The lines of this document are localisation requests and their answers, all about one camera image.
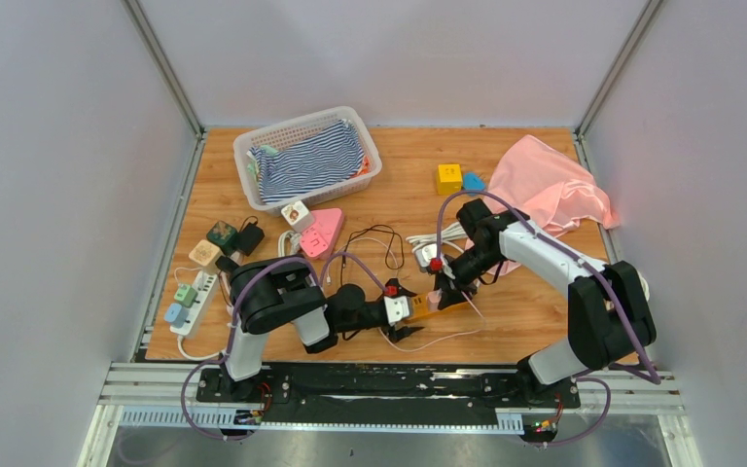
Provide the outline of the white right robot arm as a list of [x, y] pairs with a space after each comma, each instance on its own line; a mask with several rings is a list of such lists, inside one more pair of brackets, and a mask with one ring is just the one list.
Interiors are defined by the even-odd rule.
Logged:
[[567, 334], [517, 364], [516, 392], [529, 406], [541, 406], [555, 384], [605, 368], [631, 354], [639, 365], [629, 372], [660, 382], [647, 354], [657, 339], [642, 276], [632, 264], [597, 260], [538, 227], [525, 213], [501, 200], [492, 212], [482, 198], [465, 203], [456, 218], [472, 245], [458, 257], [437, 251], [427, 269], [446, 308], [469, 300], [490, 269], [507, 262], [524, 266], [567, 301]]

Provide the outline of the pink USB charger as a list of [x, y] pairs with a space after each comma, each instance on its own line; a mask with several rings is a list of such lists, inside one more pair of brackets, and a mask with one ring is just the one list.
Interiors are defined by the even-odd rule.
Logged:
[[426, 306], [430, 312], [437, 312], [440, 309], [440, 302], [442, 300], [442, 291], [435, 290], [429, 292], [426, 295]]

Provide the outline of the orange USB power strip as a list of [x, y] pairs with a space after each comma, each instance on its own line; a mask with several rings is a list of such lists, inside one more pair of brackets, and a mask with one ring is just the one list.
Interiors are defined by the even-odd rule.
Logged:
[[413, 297], [410, 300], [410, 306], [411, 315], [406, 318], [407, 322], [418, 322], [438, 316], [445, 316], [447, 313], [453, 313], [454, 311], [463, 310], [468, 307], [465, 302], [460, 302], [445, 308], [438, 308], [438, 303], [430, 302], [426, 296]]

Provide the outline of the yellow cube socket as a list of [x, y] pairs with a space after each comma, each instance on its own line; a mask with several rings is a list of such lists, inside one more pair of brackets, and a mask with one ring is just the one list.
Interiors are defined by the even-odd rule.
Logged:
[[435, 172], [436, 192], [440, 196], [449, 196], [463, 187], [461, 166], [457, 163], [443, 163]]

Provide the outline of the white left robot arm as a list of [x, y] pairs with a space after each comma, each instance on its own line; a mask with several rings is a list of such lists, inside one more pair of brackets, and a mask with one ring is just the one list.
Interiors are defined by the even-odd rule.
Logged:
[[301, 256], [239, 265], [216, 262], [230, 286], [231, 333], [220, 366], [222, 389], [236, 402], [251, 400], [259, 389], [258, 373], [269, 333], [291, 324], [309, 354], [335, 346], [341, 334], [378, 328], [391, 342], [420, 331], [405, 326], [413, 316], [414, 293], [396, 278], [383, 284], [382, 294], [366, 299], [356, 284], [339, 286], [327, 296], [312, 264]]

